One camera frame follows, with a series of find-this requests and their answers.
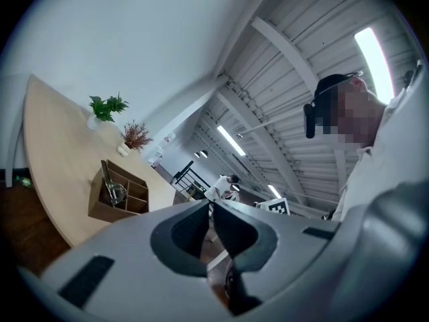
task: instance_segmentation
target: small pot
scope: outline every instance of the small pot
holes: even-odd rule
[[[86,126],[91,130],[96,130],[99,128],[102,120],[98,119],[96,115],[93,113],[89,116],[88,120],[86,121]]]
[[[127,157],[129,155],[129,153],[131,152],[131,149],[129,149],[128,146],[123,142],[118,146],[118,148],[116,148],[116,150],[124,158]]]

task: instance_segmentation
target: wooden table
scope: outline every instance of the wooden table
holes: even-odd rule
[[[121,137],[114,124],[102,123],[92,131],[86,126],[88,116],[40,79],[29,78],[23,117],[29,169],[46,213],[71,246],[110,224],[88,216],[100,160],[111,160],[146,181],[150,211],[171,206],[176,193],[137,151],[126,158],[116,151]]]

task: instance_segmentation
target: cardboard organizer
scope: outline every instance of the cardboard organizer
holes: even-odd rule
[[[149,212],[149,192],[146,181],[132,175],[113,162],[107,160],[107,169],[113,182],[122,184],[127,190],[124,201],[112,206],[103,173],[97,172],[91,184],[88,216],[107,222]]]

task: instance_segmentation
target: wooden floor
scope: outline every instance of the wooden floor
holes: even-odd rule
[[[185,201],[176,193],[174,204]],[[5,188],[0,182],[0,229],[15,255],[15,262],[35,275],[40,275],[57,257],[70,249],[50,221],[34,189],[21,185]],[[223,250],[222,243],[211,242],[215,232],[211,227],[203,243],[200,260],[209,263]],[[225,272],[229,257],[208,273],[208,283],[221,302],[227,306],[225,294]]]

